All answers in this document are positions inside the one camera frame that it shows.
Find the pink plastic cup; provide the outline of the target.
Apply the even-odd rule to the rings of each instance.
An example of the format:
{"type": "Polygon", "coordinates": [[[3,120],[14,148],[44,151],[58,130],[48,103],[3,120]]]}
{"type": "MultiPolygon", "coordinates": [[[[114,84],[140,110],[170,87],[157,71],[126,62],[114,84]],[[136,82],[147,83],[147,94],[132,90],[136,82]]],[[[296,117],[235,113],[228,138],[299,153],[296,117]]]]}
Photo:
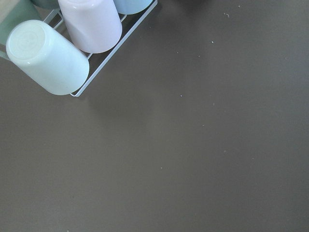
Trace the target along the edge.
{"type": "Polygon", "coordinates": [[[112,49],[122,35],[122,23],[112,0],[58,2],[73,44],[87,53],[112,49]]]}

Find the light blue plastic cup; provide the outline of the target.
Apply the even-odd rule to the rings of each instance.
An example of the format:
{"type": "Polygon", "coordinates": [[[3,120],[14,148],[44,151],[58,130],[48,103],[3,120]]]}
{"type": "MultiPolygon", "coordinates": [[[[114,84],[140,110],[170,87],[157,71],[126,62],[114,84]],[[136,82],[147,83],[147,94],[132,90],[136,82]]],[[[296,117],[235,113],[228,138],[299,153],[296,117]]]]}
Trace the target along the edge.
{"type": "Polygon", "coordinates": [[[146,9],[152,0],[114,0],[118,13],[123,15],[137,14],[146,9]]]}

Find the mint green plastic cup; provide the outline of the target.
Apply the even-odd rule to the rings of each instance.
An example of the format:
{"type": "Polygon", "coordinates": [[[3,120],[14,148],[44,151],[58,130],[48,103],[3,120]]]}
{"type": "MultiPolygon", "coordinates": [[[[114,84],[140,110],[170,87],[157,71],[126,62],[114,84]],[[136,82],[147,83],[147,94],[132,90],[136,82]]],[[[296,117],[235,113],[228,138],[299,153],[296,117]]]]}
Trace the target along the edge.
{"type": "Polygon", "coordinates": [[[17,25],[7,39],[6,52],[12,63],[54,95],[75,92],[89,75],[84,53],[43,21],[17,25]]]}

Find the grey green plastic cup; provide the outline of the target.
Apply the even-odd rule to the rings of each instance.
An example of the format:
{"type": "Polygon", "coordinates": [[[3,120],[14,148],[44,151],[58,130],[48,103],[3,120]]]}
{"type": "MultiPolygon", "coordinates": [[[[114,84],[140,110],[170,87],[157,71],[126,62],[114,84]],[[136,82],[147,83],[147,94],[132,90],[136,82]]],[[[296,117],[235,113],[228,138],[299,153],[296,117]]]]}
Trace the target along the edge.
{"type": "Polygon", "coordinates": [[[30,0],[0,1],[0,44],[5,46],[9,34],[20,23],[41,20],[40,14],[30,0]]]}

